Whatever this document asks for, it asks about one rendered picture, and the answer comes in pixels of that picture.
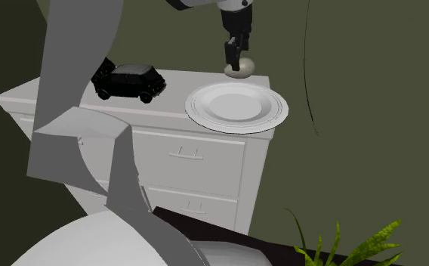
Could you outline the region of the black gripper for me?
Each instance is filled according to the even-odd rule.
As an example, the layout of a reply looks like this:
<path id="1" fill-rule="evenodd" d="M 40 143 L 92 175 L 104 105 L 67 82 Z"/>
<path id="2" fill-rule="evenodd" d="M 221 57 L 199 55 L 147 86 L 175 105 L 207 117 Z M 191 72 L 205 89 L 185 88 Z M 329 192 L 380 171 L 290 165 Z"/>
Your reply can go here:
<path id="1" fill-rule="evenodd" d="M 226 64 L 233 71 L 240 71 L 240 52 L 249 50 L 249 38 L 252 31 L 252 6 L 241 6 L 238 11 L 221 10 L 223 27 L 230 34 L 230 40 L 224 43 Z M 240 37 L 240 47 L 236 37 Z"/>

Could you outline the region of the black table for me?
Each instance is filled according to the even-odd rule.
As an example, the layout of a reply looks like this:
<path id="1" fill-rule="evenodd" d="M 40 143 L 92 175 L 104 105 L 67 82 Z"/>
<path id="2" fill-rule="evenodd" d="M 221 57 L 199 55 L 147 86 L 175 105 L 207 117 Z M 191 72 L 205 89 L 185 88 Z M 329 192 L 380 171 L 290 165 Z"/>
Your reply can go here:
<path id="1" fill-rule="evenodd" d="M 227 218 L 224 211 L 207 212 L 204 209 L 192 209 L 190 206 L 173 209 L 157 206 L 153 213 L 188 236 L 190 240 L 198 240 L 202 243 L 238 244 L 241 247 L 249 247 L 265 255 L 272 266 L 304 266 L 304 256 L 297 253 L 294 246 L 269 243 L 238 233 L 233 229 L 234 220 Z M 315 251 L 316 248 L 314 250 L 307 249 L 307 254 L 313 258 Z M 319 257 L 326 261 L 330 251 L 325 252 L 322 248 Z M 401 255 L 398 252 L 380 262 L 368 258 L 355 266 L 399 266 L 396 261 Z M 346 257 L 348 255 L 339 255 L 336 251 L 333 261 L 340 264 Z"/>

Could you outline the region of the white round plate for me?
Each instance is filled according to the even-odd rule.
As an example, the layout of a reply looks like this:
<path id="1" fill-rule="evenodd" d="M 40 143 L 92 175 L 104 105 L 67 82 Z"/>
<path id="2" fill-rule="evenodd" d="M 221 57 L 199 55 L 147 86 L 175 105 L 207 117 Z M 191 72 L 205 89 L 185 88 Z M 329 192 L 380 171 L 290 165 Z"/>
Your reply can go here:
<path id="1" fill-rule="evenodd" d="M 249 135 L 283 123 L 289 106 L 281 95 L 263 85 L 222 82 L 193 91 L 185 101 L 185 112 L 212 131 Z"/>

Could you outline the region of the white chest of drawers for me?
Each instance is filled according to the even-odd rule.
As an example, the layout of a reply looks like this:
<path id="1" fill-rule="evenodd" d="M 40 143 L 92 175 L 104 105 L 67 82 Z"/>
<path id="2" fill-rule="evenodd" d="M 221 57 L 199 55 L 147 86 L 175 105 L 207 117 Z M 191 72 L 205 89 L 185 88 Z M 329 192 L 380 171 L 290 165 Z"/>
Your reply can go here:
<path id="1" fill-rule="evenodd" d="M 152 206 L 246 234 L 249 231 L 272 131 L 231 135 L 196 124 L 185 111 L 197 88 L 226 82 L 221 73 L 163 70 L 166 89 L 150 103 L 100 99 L 88 85 L 87 109 L 132 127 L 139 179 Z"/>

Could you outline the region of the grey curved ribbon sculpture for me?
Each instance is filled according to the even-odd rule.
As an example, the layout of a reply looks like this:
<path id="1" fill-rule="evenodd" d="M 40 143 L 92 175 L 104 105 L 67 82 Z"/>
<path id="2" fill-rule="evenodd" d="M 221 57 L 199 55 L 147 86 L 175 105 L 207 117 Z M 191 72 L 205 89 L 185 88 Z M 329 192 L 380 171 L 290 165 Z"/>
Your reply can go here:
<path id="1" fill-rule="evenodd" d="M 82 108 L 85 89 L 115 38 L 124 0 L 49 0 L 27 174 L 106 196 L 167 266 L 210 266 L 176 228 L 155 216 L 140 187 L 131 126 Z M 110 183 L 103 189 L 79 148 L 80 137 L 112 140 Z"/>

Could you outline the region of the green leafy plant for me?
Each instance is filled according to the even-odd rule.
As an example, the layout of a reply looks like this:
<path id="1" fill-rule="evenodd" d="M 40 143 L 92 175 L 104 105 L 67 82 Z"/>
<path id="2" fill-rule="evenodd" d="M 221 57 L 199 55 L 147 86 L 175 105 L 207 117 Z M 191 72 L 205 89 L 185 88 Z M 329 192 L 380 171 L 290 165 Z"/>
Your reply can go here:
<path id="1" fill-rule="evenodd" d="M 301 238 L 302 247 L 294 246 L 294 249 L 297 253 L 300 253 L 304 256 L 304 266 L 355 266 L 362 261 L 365 261 L 372 256 L 375 256 L 385 250 L 397 248 L 400 245 L 398 243 L 386 243 L 386 240 L 393 234 L 393 232 L 401 225 L 402 220 L 396 220 L 388 224 L 386 227 L 379 230 L 376 234 L 368 238 L 363 243 L 359 244 L 349 255 L 342 261 L 340 264 L 336 264 L 333 259 L 336 255 L 336 251 L 341 239 L 341 229 L 340 224 L 336 221 L 336 229 L 335 229 L 335 240 L 332 245 L 331 251 L 327 257 L 326 261 L 323 261 L 319 256 L 322 251 L 323 242 L 321 235 L 318 236 L 318 244 L 316 251 L 314 253 L 314 257 L 311 258 L 307 254 L 306 242 L 303 234 L 303 230 L 301 229 L 301 225 L 296 215 L 292 210 L 285 208 L 287 212 L 289 212 L 296 223 L 298 232 Z"/>

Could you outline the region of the white rounded dome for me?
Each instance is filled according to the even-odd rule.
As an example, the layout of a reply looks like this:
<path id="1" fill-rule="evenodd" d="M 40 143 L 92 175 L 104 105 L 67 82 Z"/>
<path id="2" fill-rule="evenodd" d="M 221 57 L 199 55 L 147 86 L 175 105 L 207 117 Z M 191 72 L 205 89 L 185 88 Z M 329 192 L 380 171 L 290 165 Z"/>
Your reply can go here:
<path id="1" fill-rule="evenodd" d="M 111 211 L 98 212 L 49 234 L 11 266 L 273 266 L 258 249 L 190 241 L 155 220 L 163 231 L 137 231 Z"/>

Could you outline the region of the black toy car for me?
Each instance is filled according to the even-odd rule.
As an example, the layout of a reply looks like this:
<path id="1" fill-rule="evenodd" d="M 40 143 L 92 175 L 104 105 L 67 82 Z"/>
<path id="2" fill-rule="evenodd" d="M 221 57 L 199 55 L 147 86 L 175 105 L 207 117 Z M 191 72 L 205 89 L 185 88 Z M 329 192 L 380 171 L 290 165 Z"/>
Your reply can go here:
<path id="1" fill-rule="evenodd" d="M 91 82 L 102 100 L 110 97 L 137 97 L 144 104 L 149 104 L 166 88 L 165 79 L 154 66 L 138 63 L 107 65 L 94 74 Z"/>

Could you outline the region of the beige egg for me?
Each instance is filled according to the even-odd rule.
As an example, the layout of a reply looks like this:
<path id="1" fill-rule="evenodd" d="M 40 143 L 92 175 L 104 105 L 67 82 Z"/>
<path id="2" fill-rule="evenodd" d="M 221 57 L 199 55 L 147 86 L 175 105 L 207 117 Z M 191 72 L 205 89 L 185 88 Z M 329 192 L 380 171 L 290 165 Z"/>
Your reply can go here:
<path id="1" fill-rule="evenodd" d="M 255 71 L 255 62 L 247 57 L 239 59 L 239 71 L 232 69 L 231 65 L 226 65 L 224 73 L 234 79 L 246 79 L 251 76 Z"/>

